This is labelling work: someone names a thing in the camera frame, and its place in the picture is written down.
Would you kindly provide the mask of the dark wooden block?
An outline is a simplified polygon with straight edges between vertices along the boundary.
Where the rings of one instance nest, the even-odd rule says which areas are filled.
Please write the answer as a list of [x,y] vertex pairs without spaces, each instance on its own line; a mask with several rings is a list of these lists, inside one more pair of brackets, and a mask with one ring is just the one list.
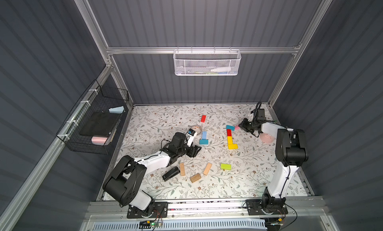
[[197,174],[193,175],[192,177],[190,177],[190,181],[192,183],[195,183],[195,182],[199,181],[200,179],[201,179],[201,174],[200,173],[197,173]]

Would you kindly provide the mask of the yellow block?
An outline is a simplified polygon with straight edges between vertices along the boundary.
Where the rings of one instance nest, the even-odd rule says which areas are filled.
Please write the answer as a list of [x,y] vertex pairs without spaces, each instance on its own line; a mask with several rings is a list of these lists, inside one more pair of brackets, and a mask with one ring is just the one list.
[[231,136],[227,136],[227,143],[228,143],[228,145],[233,144],[233,140],[232,140]]
[[228,149],[229,149],[229,150],[237,149],[237,148],[238,148],[238,145],[237,145],[237,144],[228,144]]

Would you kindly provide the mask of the light wooden block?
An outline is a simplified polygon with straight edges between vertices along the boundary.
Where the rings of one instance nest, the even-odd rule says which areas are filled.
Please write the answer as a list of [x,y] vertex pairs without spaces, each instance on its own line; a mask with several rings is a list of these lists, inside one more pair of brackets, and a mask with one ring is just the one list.
[[186,175],[184,163],[180,163],[180,174],[181,176]]

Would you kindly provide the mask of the teal block small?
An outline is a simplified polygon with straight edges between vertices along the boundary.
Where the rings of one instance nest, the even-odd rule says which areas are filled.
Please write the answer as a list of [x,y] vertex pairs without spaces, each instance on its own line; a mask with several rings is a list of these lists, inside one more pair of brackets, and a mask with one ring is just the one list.
[[226,129],[227,129],[227,130],[235,130],[235,127],[234,127],[234,126],[231,126],[231,125],[227,125],[227,126],[226,126]]

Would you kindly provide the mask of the light wooden block slanted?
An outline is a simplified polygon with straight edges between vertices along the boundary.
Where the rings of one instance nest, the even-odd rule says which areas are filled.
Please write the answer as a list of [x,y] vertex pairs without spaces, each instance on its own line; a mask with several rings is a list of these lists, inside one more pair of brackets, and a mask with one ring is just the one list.
[[209,171],[211,170],[211,168],[212,168],[212,164],[211,164],[211,163],[207,163],[207,165],[206,165],[206,167],[205,167],[205,169],[204,169],[204,171],[203,171],[203,174],[204,174],[205,176],[207,176],[208,173],[209,173]]

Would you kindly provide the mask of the light blue block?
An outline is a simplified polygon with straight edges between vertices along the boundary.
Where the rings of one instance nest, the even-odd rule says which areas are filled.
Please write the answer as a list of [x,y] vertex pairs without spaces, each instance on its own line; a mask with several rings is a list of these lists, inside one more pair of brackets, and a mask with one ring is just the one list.
[[206,132],[206,131],[203,131],[203,132],[202,132],[201,138],[202,138],[203,140],[207,140],[207,132]]

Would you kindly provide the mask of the black pad in basket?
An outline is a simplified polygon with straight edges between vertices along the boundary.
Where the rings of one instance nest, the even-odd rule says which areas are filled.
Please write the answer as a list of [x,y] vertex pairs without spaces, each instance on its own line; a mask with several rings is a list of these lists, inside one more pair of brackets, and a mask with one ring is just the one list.
[[82,136],[107,137],[120,120],[120,114],[94,112],[85,122],[79,134]]

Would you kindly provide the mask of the pink sponge in basket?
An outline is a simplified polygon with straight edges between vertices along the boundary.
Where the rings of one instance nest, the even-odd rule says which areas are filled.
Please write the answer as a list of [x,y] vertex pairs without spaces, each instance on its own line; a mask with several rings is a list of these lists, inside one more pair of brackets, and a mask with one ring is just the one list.
[[99,146],[103,146],[105,145],[105,143],[107,142],[108,138],[107,137],[101,137],[101,136],[93,136],[91,138],[91,142],[92,144],[94,145],[99,145]]

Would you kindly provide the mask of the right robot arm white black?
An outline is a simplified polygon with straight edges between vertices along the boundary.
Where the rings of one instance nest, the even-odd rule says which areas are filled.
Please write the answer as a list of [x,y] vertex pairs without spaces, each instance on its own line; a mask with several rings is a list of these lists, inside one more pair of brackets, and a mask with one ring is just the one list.
[[303,130],[284,127],[267,120],[264,109],[260,107],[261,102],[251,111],[252,120],[244,118],[239,127],[265,144],[275,143],[277,168],[260,202],[262,211],[271,215],[283,210],[288,185],[299,167],[308,160],[309,155]]

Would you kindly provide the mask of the light blue sponge in basket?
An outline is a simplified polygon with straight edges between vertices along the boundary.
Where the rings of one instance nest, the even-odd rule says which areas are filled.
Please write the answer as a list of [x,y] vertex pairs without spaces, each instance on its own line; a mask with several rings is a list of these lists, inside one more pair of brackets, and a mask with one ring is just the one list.
[[114,107],[109,109],[109,113],[112,114],[121,114],[124,113],[125,107],[124,106],[119,106],[119,107]]

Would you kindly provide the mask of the pink cup of markers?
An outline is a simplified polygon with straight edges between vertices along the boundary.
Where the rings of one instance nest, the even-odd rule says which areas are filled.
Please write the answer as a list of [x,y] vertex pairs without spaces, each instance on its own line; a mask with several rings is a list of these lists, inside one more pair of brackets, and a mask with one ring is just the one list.
[[264,144],[271,144],[275,141],[276,138],[270,134],[261,133],[261,134],[259,134],[259,139]]

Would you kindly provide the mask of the white tape roll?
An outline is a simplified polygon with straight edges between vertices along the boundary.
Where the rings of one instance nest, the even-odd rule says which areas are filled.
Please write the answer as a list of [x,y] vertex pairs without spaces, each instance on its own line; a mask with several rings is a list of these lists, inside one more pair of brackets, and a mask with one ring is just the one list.
[[202,127],[199,125],[195,125],[191,129],[194,130],[197,133],[197,135],[202,133]]

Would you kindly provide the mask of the black stapler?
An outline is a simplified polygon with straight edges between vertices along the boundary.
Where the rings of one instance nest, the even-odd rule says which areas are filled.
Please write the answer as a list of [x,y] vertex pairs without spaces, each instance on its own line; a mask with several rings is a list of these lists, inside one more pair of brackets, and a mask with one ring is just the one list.
[[166,172],[162,178],[163,180],[166,182],[168,180],[170,180],[171,178],[173,178],[174,176],[178,175],[180,173],[180,169],[178,167],[173,167],[172,169],[170,169],[168,172]]

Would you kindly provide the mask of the white bottle in basket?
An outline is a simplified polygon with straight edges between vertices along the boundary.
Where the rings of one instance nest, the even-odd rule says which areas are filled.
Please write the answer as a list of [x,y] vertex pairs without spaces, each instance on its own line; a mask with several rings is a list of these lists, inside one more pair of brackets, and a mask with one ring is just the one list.
[[231,72],[231,67],[230,66],[227,66],[227,67],[216,67],[216,68],[212,68],[210,70],[210,72],[215,72],[215,73],[229,73]]

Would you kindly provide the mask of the lime green block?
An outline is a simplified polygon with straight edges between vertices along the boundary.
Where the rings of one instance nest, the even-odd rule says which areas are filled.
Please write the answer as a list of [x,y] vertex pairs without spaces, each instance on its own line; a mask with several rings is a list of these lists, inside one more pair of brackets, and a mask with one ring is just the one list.
[[232,166],[230,164],[224,164],[224,163],[221,163],[220,164],[220,168],[222,170],[231,170],[232,169]]

